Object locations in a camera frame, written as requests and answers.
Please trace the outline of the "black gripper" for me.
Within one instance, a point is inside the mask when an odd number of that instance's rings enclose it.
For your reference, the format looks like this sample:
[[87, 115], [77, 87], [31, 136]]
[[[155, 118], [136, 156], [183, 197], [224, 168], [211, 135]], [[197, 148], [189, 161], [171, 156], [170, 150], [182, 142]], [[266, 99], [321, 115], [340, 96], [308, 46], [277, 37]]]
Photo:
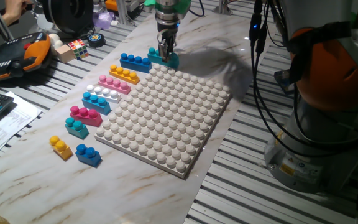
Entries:
[[178, 32], [179, 22], [168, 24], [157, 23], [157, 38], [161, 39], [158, 43], [158, 49], [162, 61], [170, 60], [173, 48], [175, 46], [175, 38]]

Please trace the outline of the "person hand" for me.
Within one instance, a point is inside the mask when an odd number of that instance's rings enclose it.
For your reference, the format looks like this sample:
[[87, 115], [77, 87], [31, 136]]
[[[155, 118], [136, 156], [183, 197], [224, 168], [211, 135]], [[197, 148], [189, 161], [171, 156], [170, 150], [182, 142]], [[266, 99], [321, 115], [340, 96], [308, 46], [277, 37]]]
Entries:
[[5, 0], [5, 13], [2, 15], [7, 26], [17, 21], [26, 12], [26, 7], [33, 4], [31, 0]]

